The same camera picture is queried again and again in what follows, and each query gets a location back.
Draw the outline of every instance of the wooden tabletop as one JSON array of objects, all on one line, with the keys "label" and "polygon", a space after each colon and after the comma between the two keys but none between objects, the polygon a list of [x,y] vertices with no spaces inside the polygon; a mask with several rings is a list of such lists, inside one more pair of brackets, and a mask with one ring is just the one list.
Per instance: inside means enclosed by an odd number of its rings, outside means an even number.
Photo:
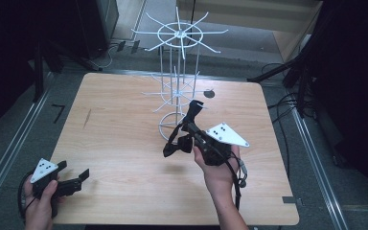
[{"label": "wooden tabletop", "polygon": [[[247,140],[241,148],[247,186],[241,189],[241,214],[249,225],[293,225],[299,220],[284,163],[259,84],[198,80],[196,90],[214,89],[213,99],[195,98],[207,108],[195,117],[200,129],[225,122]],[[166,105],[160,83],[151,77],[87,74],[58,139],[51,161],[66,160],[60,180],[90,177],[82,190],[58,207],[55,223],[219,224],[201,168],[192,153],[165,158],[158,124]]]}]

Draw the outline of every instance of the hand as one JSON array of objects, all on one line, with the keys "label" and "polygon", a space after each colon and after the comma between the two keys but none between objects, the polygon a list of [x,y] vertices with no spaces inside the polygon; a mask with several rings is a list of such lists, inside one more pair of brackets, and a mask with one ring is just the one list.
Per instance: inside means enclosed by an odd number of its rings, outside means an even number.
[{"label": "hand", "polygon": [[[238,146],[232,146],[232,151],[240,158],[240,150]],[[198,147],[193,148],[195,161],[204,171],[205,184],[211,196],[230,196],[232,185],[234,183],[232,173],[226,164],[220,166],[205,165],[201,150]],[[235,173],[239,170],[237,159],[231,157],[228,159]]]},{"label": "hand", "polygon": [[33,196],[33,185],[30,182],[32,176],[29,176],[24,184],[26,195],[26,228],[49,230],[53,227],[52,205],[50,203],[52,195],[56,192],[58,182],[52,180],[44,189],[41,199]]}]

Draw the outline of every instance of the gray carpet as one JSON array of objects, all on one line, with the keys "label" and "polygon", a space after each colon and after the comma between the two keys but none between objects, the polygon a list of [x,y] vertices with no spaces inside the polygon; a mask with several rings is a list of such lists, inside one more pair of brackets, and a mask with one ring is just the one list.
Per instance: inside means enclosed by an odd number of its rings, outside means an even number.
[{"label": "gray carpet", "polygon": [[[159,71],[159,59],[157,52],[145,52],[138,50],[131,54],[126,47],[122,52],[111,52],[113,62],[106,73],[116,73],[121,70]],[[188,73],[194,68],[191,59],[188,58]],[[97,64],[107,64],[107,56],[96,59]],[[78,91],[83,75],[86,73],[75,62],[64,60],[66,64],[61,74],[55,75],[55,80],[48,95],[45,105],[34,122],[25,142],[23,143],[8,175],[0,188],[0,229],[22,229],[23,223],[19,218],[16,206],[16,193],[18,183],[23,174],[35,166],[41,158],[50,158],[65,119],[71,108],[74,97]],[[276,65],[266,66],[266,63],[249,62],[237,59],[225,59],[217,57],[201,57],[200,74],[202,76],[219,76],[222,80],[245,81],[246,78],[259,76],[262,68],[268,71]],[[263,83],[264,95],[267,104],[276,104],[286,95],[285,88],[281,86],[279,74]],[[31,101],[34,89],[31,87],[25,92],[13,108],[0,120],[0,158],[6,147],[25,117]],[[58,107],[52,104],[65,105],[65,110],[54,123],[58,116]],[[288,105],[280,107],[280,113],[286,111]],[[277,117],[275,108],[270,109],[272,120]],[[282,125],[287,137],[289,150],[289,175],[290,185],[298,202],[300,222],[295,226],[284,226],[283,229],[333,229],[327,205],[319,189],[315,175],[311,168],[310,160],[301,140],[300,133],[294,119],[290,114],[282,118]],[[343,208],[345,218],[350,229],[368,229],[368,181],[354,169],[340,169],[333,163],[327,143],[315,120],[307,118],[310,133],[317,144],[321,160],[326,168],[333,188]],[[276,136],[287,165],[286,146],[279,123],[274,124]],[[278,226],[257,226],[258,229],[278,229]],[[84,229],[83,225],[55,225],[54,229]]]}]

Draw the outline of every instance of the person's right hand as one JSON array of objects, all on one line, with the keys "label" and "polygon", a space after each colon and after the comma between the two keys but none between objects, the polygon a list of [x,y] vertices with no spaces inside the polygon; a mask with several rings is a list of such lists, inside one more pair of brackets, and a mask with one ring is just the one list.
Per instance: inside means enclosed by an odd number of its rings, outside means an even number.
[{"label": "person's right hand", "polygon": [[[240,150],[238,146],[232,146],[232,151],[240,158]],[[234,183],[232,173],[226,164],[220,166],[205,165],[201,150],[193,147],[195,161],[204,171],[205,184],[211,196],[228,196],[232,193],[232,185]],[[231,157],[228,159],[235,173],[239,170],[237,159]]]}]

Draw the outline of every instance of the person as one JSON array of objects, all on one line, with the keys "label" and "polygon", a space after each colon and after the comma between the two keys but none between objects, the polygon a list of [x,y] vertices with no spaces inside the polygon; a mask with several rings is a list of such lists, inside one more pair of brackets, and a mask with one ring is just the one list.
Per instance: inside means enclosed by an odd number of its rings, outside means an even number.
[{"label": "person", "polygon": [[[232,151],[240,158],[238,146],[232,146]],[[195,161],[204,172],[205,185],[211,195],[217,210],[219,226],[226,229],[248,229],[238,209],[232,200],[232,173],[226,164],[207,166],[198,147],[193,147]],[[230,158],[229,163],[235,172],[239,170],[237,159]],[[30,179],[25,183],[26,203],[30,204],[26,210],[26,230],[50,230],[53,227],[51,197],[57,189],[58,183],[53,180],[44,189],[41,199],[33,198],[33,186]]]}]

